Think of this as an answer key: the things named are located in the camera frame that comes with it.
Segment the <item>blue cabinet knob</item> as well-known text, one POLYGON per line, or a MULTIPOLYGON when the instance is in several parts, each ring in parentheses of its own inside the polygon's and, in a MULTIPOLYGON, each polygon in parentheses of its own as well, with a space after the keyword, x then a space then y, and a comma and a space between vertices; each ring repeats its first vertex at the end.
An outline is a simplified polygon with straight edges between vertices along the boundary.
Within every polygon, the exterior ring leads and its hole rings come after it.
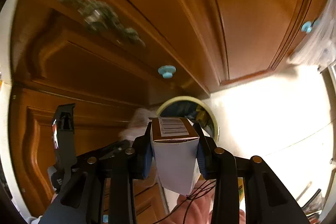
POLYGON ((177 71, 177 69, 173 65, 164 65, 164 66, 161 66, 160 68, 158 68, 158 73, 164 79, 171 79, 176 71, 177 71))

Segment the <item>large white brown milk carton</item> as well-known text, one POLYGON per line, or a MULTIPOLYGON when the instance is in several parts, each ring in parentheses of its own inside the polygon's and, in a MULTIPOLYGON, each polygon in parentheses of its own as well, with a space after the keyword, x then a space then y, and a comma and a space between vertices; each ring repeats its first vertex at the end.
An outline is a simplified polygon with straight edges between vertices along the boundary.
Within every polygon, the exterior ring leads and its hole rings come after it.
POLYGON ((197 162, 199 135, 187 118, 151 120, 151 146, 164 188, 187 196, 201 173, 197 162))

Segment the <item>round trash bin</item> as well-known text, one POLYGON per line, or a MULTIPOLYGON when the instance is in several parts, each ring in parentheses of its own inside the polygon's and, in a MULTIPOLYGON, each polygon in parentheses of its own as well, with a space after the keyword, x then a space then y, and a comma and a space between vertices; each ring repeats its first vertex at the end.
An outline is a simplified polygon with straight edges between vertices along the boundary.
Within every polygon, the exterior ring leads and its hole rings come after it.
POLYGON ((219 126, 211 109, 201 100, 191 96, 178 96, 164 102, 156 112, 159 117, 187 118, 198 122, 215 141, 219 140, 219 126))

